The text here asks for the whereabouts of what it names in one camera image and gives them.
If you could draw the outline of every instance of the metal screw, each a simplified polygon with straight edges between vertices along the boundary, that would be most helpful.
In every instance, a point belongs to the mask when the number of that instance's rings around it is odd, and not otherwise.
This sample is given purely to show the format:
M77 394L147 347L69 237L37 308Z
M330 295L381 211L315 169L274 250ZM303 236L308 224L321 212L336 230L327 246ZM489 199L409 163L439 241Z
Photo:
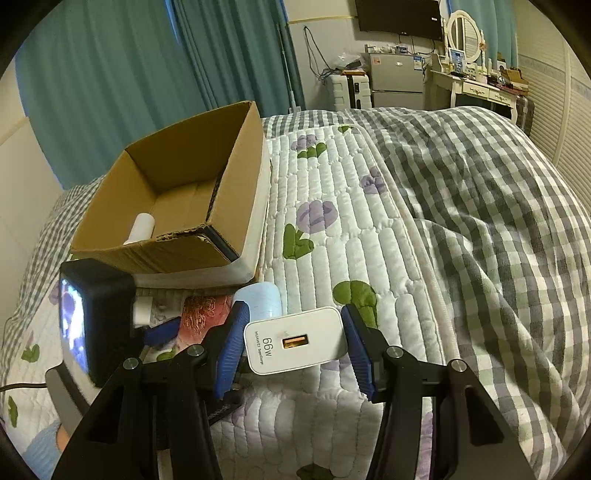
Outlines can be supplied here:
M139 365L137 358L128 358L123 362L123 368L126 370L133 370Z
M203 348L198 343L196 343L195 345L191 345L189 348L187 348L187 354L189 354L190 356L199 356L203 355L204 353L205 348Z
M464 360L452 360L452 368L456 372L460 372L460 373L468 370L468 366L466 365L466 362Z
M404 355L404 350L402 350L399 346L389 346L386 349L386 355L391 358L400 358Z

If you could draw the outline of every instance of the green curtain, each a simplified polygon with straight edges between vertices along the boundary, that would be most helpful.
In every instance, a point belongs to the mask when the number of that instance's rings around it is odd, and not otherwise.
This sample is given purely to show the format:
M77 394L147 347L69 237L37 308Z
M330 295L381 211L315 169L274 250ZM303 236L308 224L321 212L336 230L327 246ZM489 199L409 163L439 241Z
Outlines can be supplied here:
M492 59L494 66L499 51L507 66L519 66L513 0L451 0L451 11L456 10L467 12L484 32L486 56Z
M164 0L63 0L16 58L25 113L64 188L131 142L211 107Z
M173 0L179 32L208 108L255 100L261 115L290 106L276 25L285 19L277 0ZM293 89L303 106L291 42L283 31Z

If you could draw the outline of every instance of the plaid bedsheet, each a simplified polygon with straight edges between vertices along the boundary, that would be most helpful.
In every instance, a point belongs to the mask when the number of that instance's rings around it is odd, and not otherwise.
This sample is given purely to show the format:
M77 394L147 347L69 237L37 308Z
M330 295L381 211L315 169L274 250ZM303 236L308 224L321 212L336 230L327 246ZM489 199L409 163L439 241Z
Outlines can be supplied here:
M430 255L462 358L537 476L550 478L589 424L588 213L520 130L483 109L306 111L264 128L274 137L334 124L364 127L380 149ZM43 230L5 328L0 384L98 184L65 193Z

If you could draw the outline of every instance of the orange usb port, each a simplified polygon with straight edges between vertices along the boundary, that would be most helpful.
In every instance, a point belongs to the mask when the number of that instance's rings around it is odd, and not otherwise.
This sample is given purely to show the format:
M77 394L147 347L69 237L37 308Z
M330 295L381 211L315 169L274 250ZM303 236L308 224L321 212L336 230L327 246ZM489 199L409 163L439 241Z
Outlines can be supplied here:
M297 337L284 338L283 348L293 348L296 346L308 345L307 335L298 335Z

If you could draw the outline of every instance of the black tv screen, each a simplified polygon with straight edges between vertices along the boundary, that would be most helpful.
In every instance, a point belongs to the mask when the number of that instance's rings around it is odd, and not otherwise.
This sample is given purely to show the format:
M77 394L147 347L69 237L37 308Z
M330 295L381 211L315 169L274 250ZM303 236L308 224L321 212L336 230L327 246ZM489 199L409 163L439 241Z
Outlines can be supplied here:
M443 41L437 0L355 0L361 31Z

